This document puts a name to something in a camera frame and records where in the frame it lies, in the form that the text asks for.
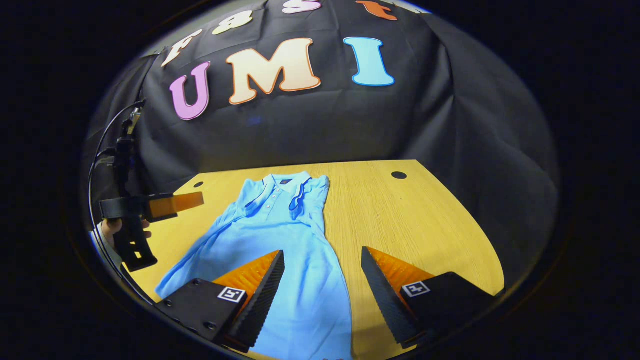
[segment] cable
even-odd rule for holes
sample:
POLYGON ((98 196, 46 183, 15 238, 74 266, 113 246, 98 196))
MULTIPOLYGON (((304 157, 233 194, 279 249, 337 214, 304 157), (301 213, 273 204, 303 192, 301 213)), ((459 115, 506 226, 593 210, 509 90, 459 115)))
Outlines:
MULTIPOLYGON (((129 106, 127 106, 126 108, 120 110, 120 112, 118 112, 116 114, 116 116, 113 117, 113 119, 111 120, 111 122, 109 123, 109 125, 107 125, 107 128, 104 130, 104 132, 102 133, 102 137, 100 138, 100 142, 98 143, 98 147, 95 150, 95 157, 93 158, 93 163, 91 164, 91 169, 89 169, 89 178, 88 178, 88 200, 89 200, 89 213, 91 214, 91 222, 94 223, 94 217, 93 217, 93 199, 92 199, 92 179, 93 179, 93 170, 96 167, 96 163, 98 161, 98 157, 100 156, 100 148, 102 147, 102 143, 104 142, 104 139, 107 135, 107 133, 109 132, 109 129, 111 128, 111 126, 115 123, 116 119, 118 117, 120 117, 120 115, 127 111, 128 109, 131 108, 136 108, 139 106, 142 106, 145 103, 144 100, 142 101, 137 101, 129 106)), ((100 250, 102 251, 102 255, 104 255, 104 257, 108 260, 109 265, 111 265, 111 267, 116 270, 116 273, 118 274, 118 276, 120 276, 121 279, 123 279, 124 281, 126 281, 129 286, 131 287, 131 289, 133 289, 138 296, 140 296, 142 299, 144 299, 147 303, 149 303, 150 305, 154 305, 153 303, 149 302, 144 296, 142 296, 142 294, 140 294, 140 292, 135 288, 135 286, 133 286, 133 284, 131 284, 129 282, 128 279, 126 279, 122 273, 120 272, 120 270, 117 268, 117 266, 115 265, 115 263, 113 262, 113 260, 111 259, 111 256, 109 256, 107 249, 105 248, 105 244, 103 242, 102 236, 100 235, 100 231, 97 230, 95 224, 93 226, 93 235, 95 237, 95 239, 97 240, 96 242, 98 243, 98 246, 100 247, 100 250)))

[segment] shirt sleeve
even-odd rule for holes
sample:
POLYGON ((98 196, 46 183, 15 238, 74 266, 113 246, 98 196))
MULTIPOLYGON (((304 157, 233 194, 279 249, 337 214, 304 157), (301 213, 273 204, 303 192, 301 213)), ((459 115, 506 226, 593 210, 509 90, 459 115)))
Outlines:
POLYGON ((329 177, 322 175, 309 181, 309 183, 309 185, 305 185, 305 206, 315 206, 320 210, 324 209, 324 203, 329 192, 329 177))
POLYGON ((101 241, 102 244, 104 245, 104 248, 107 250, 107 255, 111 258, 111 260, 114 262, 116 267, 120 269, 120 265, 122 265, 122 258, 105 240, 104 233, 102 232, 102 222, 98 224, 95 230, 99 233, 99 238, 96 239, 94 231, 89 233, 91 235, 91 239, 93 240, 93 246, 95 246, 95 249, 98 252, 100 252, 100 246, 98 241, 101 241))

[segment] black backdrop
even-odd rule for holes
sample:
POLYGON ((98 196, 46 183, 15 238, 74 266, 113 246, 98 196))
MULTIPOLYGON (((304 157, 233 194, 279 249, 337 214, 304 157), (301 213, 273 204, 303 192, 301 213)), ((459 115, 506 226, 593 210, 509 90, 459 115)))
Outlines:
MULTIPOLYGON (((394 8, 398 20, 387 21, 355 2, 324 0, 312 16, 293 16, 282 13, 282 3, 239 8, 253 10, 251 23, 214 37, 212 28, 229 15, 220 14, 201 25, 205 35, 165 67, 172 44, 159 56, 134 61, 92 117, 81 192, 87 192, 84 179, 106 126, 142 96, 147 103, 136 127, 140 157, 131 177, 143 192, 174 192, 204 172, 415 159, 474 217, 500 259, 505 287, 511 287, 543 250, 561 193, 547 122, 518 76, 436 15, 394 8), (395 77, 392 86, 352 82, 357 64, 342 43, 352 36, 384 43, 380 51, 395 77), (248 47, 270 58, 281 42, 296 37, 313 39, 308 53, 322 85, 302 92, 276 88, 231 106, 232 71, 225 59, 248 47), (205 61, 208 106, 197 119, 183 121, 167 88, 205 61)), ((531 51, 526 43, 515 46, 531 51)), ((195 87, 185 87, 185 97, 195 102, 195 87)), ((108 132, 106 146, 118 135, 117 129, 108 132)), ((111 169, 98 167, 92 185, 98 223, 99 201, 118 196, 111 169)), ((86 225, 90 231, 92 223, 86 225)))
MULTIPOLYGON (((13 296, 4 298, 3 357, 170 358, 199 351, 187 341, 172 342, 175 335, 142 315, 128 315, 132 304, 100 288, 87 271, 92 265, 76 257, 86 249, 69 240, 84 236, 75 174, 88 118, 135 49, 160 33, 132 35, 185 6, 22 3, 6 12, 13 21, 5 24, 16 25, 7 32, 7 50, 16 56, 5 63, 11 95, 5 135, 15 144, 6 153, 14 161, 6 172, 6 208, 26 211, 6 230, 6 288, 13 296)), ((557 1, 423 6, 480 38, 524 78, 550 119, 563 188, 570 190, 550 253, 561 256, 542 261, 523 288, 530 296, 516 294, 507 304, 518 303, 512 313, 505 309, 479 323, 434 356, 630 358, 637 335, 628 328, 625 305, 636 288, 625 265, 637 239, 627 233, 637 206, 627 174, 637 149, 632 118, 621 113, 632 105, 631 7, 557 1), (517 51, 514 42, 535 51, 517 51)))

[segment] black cable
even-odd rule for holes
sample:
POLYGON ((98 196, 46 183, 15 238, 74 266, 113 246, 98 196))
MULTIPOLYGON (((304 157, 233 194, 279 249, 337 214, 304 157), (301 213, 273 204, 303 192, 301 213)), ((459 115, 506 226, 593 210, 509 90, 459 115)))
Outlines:
POLYGON ((151 71, 151 68, 152 68, 152 67, 154 66, 154 64, 156 63, 156 60, 158 59, 158 56, 159 56, 160 54, 161 54, 161 53, 157 53, 157 54, 150 54, 150 55, 147 55, 147 56, 143 56, 143 57, 142 57, 142 58, 147 58, 147 57, 149 57, 149 56, 155 56, 156 58, 154 59, 154 61, 152 61, 152 62, 149 64, 149 68, 147 69, 147 72, 146 72, 146 73, 145 73, 145 75, 142 77, 142 81, 140 82, 140 89, 138 90, 138 96, 137 96, 137 98, 136 98, 136 100, 137 100, 137 101, 139 101, 139 100, 140 100, 140 98, 142 97, 142 89, 145 87, 145 80, 147 79, 147 75, 149 75, 149 71, 151 71))
POLYGON ((103 151, 100 151, 100 153, 98 155, 95 156, 95 160, 97 161, 99 158, 102 157, 102 155, 104 155, 105 152, 109 151, 109 149, 104 149, 103 151))
POLYGON ((128 279, 126 279, 126 277, 124 277, 122 275, 122 273, 120 272, 120 270, 117 268, 117 266, 115 265, 115 263, 113 262, 113 260, 111 259, 111 256, 109 256, 107 249, 105 247, 105 244, 103 242, 102 236, 100 235, 100 231, 97 230, 95 223, 94 223, 94 217, 93 217, 93 199, 92 199, 92 179, 93 179, 93 170, 96 167, 96 163, 98 161, 98 157, 100 156, 101 152, 100 152, 100 148, 102 147, 102 143, 104 142, 104 139, 107 135, 107 133, 109 132, 109 129, 111 128, 111 126, 115 123, 115 121, 117 120, 118 117, 120 117, 120 115, 127 111, 128 109, 131 108, 136 108, 136 107, 140 107, 145 103, 144 100, 142 101, 137 101, 129 106, 127 106, 126 108, 120 110, 120 112, 118 112, 116 114, 116 116, 113 117, 113 119, 111 120, 111 122, 109 123, 109 125, 107 125, 107 128, 104 130, 104 132, 102 133, 102 137, 100 138, 100 142, 98 143, 98 147, 95 150, 95 157, 93 158, 93 163, 91 164, 91 169, 89 169, 89 178, 88 178, 88 200, 89 200, 89 213, 91 214, 91 222, 93 223, 93 235, 96 239, 96 242, 98 243, 98 246, 100 247, 100 250, 102 251, 102 254, 104 255, 104 257, 108 260, 109 265, 111 265, 111 267, 116 270, 116 273, 118 274, 118 276, 120 276, 121 279, 123 279, 124 281, 126 281, 129 286, 143 299, 145 299, 145 301, 147 301, 150 305, 154 305, 152 302, 149 302, 149 300, 147 300, 144 296, 142 296, 142 294, 140 294, 140 292, 138 290, 136 290, 136 288, 133 286, 133 284, 131 284, 129 282, 128 279))

